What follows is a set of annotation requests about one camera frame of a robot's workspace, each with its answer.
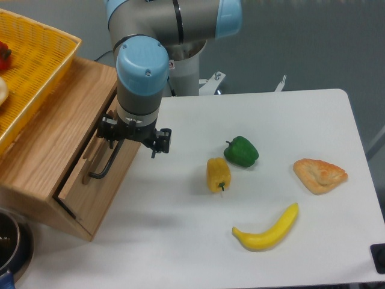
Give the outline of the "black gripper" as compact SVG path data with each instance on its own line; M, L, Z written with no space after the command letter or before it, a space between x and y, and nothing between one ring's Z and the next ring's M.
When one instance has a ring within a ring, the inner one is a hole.
M128 139L146 144L146 147L152 150L151 158L156 154L168 154L171 143L171 129L155 128L156 121L149 125L140 126L138 122L131 121L126 123L121 119L112 118L112 116L102 116L97 126L97 137L104 138L109 148L114 147L116 140Z

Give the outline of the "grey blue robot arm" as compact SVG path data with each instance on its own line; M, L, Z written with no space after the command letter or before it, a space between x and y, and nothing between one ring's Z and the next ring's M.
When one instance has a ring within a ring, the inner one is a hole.
M105 1L117 72L117 115L103 116L98 136L116 155L125 140L153 154L170 149L171 130L156 130L168 84L167 48L236 34L240 1Z

